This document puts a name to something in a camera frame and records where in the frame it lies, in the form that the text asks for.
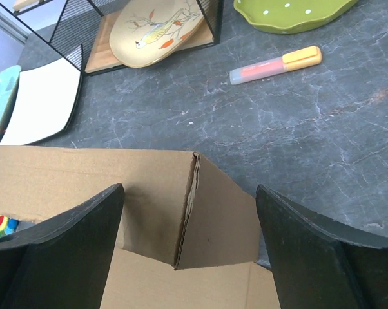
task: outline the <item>light blue plate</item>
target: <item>light blue plate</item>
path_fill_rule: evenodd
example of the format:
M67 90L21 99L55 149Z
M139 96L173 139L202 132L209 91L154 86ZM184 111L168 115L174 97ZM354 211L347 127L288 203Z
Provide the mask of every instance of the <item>light blue plate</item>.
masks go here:
M0 73L0 135L4 132L15 104L20 66L11 66Z

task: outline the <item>teal plate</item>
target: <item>teal plate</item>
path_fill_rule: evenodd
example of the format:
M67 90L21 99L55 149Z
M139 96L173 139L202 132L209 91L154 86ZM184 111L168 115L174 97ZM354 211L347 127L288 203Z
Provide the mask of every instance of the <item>teal plate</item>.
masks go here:
M277 34L309 31L330 23L358 0L234 0L254 28Z
M15 104L20 66L11 66L0 73L0 135L9 122Z

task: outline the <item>bird painting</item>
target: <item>bird painting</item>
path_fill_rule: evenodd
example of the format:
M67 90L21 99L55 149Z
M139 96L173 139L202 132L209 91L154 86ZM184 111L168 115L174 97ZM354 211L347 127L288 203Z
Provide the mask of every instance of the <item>bird painting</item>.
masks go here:
M168 21L166 21L166 22L152 23L151 25L153 26L153 28L150 31L148 31L147 33L145 33L142 36L141 40L135 42L136 47L143 48L143 47L147 46L148 44L157 42L159 39L161 39L162 37L164 37L167 34L168 30L170 30L170 28L174 24L182 25L181 22L178 21L178 18L182 14L182 11L183 11L183 9L180 9L177 12L175 12L175 14L170 19L168 19Z

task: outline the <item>painted bird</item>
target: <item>painted bird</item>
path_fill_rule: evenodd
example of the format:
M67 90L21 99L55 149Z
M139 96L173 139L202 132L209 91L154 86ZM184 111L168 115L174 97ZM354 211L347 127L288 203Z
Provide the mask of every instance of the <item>painted bird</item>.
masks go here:
M168 21L165 23L155 24L149 32L145 33L139 42L135 42L137 48L143 48L148 44L154 43L165 36L168 30L177 21L182 13L182 9L178 10Z

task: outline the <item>plate display stand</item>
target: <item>plate display stand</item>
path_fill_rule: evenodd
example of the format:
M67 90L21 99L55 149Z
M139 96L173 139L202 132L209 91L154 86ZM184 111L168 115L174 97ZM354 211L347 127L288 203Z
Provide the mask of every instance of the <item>plate display stand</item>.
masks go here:
M15 16L12 9L1 2L0 6L78 70L83 71L85 75L95 75L125 67L113 56L108 41L112 26L127 2L128 0L66 0L49 40L42 38L29 24ZM213 46L220 42L224 0L196 2L204 16L204 22L196 33L179 47L179 51ZM78 45L83 48L82 59L69 59L69 54Z

